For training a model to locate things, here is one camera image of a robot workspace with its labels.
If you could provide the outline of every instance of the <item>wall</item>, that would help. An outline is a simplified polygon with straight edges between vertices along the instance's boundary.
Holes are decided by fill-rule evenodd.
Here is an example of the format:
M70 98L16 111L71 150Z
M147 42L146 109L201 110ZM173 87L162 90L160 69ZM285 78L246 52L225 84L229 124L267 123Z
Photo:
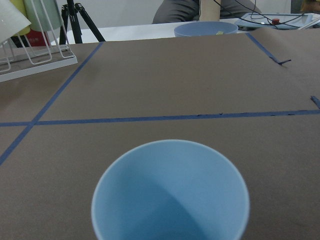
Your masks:
M98 28L151 24L163 0L80 0ZM59 6L67 0L57 0ZM289 13L290 0L256 0L263 13ZM80 26L87 29L86 23L78 14Z

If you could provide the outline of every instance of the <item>red object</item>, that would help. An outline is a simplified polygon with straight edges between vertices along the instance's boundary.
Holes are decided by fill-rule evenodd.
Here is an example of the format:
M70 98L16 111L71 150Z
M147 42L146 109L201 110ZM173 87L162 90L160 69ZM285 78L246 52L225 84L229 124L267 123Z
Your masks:
M280 19L279 18L272 19L272 24L273 25L278 25L279 23L280 23Z
M49 43L47 34L44 33L45 38L47 43ZM32 47L37 47L37 46L45 46L46 42L44 40L44 37L42 35L42 33L40 31L34 31L31 29L31 31L26 35L26 37L28 38L30 45Z

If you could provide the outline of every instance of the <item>blue painter's tape line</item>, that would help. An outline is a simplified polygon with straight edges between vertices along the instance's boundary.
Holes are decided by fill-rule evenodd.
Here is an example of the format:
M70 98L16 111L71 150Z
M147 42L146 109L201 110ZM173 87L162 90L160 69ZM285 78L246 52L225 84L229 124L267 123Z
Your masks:
M119 117L119 118L75 119L75 120L51 120L51 121L39 121L36 123L36 125L128 123L128 122L169 121L169 120L256 118L256 117L276 117L276 116L296 116L296 115L320 115L320 110L268 111L268 112L219 113L219 114L197 114L197 115L177 115L177 116L145 116L145 117Z
M4 163L4 161L9 157L12 151L18 146L18 144L24 139L24 137L28 134L28 132L32 129L33 125L28 125L19 135L18 137L10 144L10 146L4 151L2 155L0 155L0 166Z
M315 103L315 105L320 109L320 100L315 96L311 96L311 100Z
M19 127L28 126L30 121L17 121L17 122L0 122L0 127Z
M33 122L37 122L45 112L51 107L51 105L57 100L59 95L65 90L69 83L75 78L75 76L80 72L80 70L87 64L87 62L92 58L92 56L99 50L103 42L90 53L90 55L81 63L81 65L73 72L73 74L65 81L65 83L59 88L59 90L52 96L52 98L46 103L46 105L40 110L40 112L34 117Z
M291 59L279 61L271 52L269 52L254 36L252 36L249 32L245 33L251 40L254 42L255 45L257 45L269 58L271 58L274 62L276 62L279 65L285 64L287 62L290 62Z
M24 137L30 132L34 125L39 121L39 119L45 114L49 107L55 102L58 96L63 92L63 90L68 86L68 84L75 78L79 71L87 64L87 62L92 58L92 56L99 50L103 42L100 42L98 46L90 53L90 55L81 63L81 65L73 72L73 74L65 81L65 83L58 89L58 91L52 96L52 98L46 103L46 105L40 110L40 112L33 118L31 122L28 123L26 128L19 134L19 136L11 143L11 145L0 155L0 165L9 157L13 150L19 145L19 143L24 139Z

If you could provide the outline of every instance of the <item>blue bowl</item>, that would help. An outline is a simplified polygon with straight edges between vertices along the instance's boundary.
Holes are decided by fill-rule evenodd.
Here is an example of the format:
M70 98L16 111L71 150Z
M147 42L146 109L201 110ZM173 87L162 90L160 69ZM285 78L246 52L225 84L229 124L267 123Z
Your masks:
M207 36L216 35L218 32L223 34L235 34L238 31L238 26L222 21L196 21L177 26L174 29L176 37L191 37L191 36Z
M94 191L99 240L239 240L249 194L236 167L212 148L160 140L120 156Z

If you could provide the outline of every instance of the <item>tripod leg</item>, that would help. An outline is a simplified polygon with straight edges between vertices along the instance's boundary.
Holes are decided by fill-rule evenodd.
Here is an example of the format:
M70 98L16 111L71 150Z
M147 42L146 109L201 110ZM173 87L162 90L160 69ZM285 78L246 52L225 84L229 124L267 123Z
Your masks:
M101 35L100 31L98 30L97 26L95 23L92 21L90 18L89 14L86 12L85 8L81 5L81 3L76 3L75 4L76 10L80 13L81 17L85 21L85 23L88 25L94 36L99 42L105 42L106 40L104 37Z
M68 28L68 5L63 5L62 6L61 17L62 17L62 20L63 20L64 28L62 26L60 27L59 44L60 45L64 45L64 44L66 44L65 31L67 31L67 28Z
M73 36L74 36L74 41L76 44L82 44L81 29L80 29L74 1L73 0L66 0L66 1L68 3L68 12L69 12L70 23L72 27Z

